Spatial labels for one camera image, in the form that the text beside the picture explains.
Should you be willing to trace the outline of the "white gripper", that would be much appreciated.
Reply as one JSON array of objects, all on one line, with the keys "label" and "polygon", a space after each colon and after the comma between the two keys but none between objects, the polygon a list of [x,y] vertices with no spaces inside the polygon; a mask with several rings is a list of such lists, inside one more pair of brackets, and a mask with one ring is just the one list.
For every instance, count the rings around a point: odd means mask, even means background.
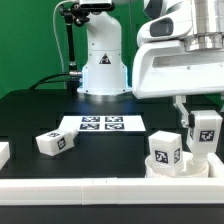
[{"label": "white gripper", "polygon": [[182,126],[194,128],[185,95],[224,92],[224,49],[186,52],[179,40],[144,44],[134,58],[132,91],[137,98],[175,96]]}]

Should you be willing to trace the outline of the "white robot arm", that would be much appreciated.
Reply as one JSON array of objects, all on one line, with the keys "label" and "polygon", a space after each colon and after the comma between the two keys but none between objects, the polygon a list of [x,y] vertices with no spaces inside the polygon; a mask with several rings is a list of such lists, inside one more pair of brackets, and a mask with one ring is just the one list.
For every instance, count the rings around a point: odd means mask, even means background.
[{"label": "white robot arm", "polygon": [[[88,61],[82,91],[117,95],[126,90],[121,26],[107,12],[117,0],[79,0],[87,14]],[[224,0],[144,0],[152,18],[137,34],[132,92],[138,98],[224,91]]]}]

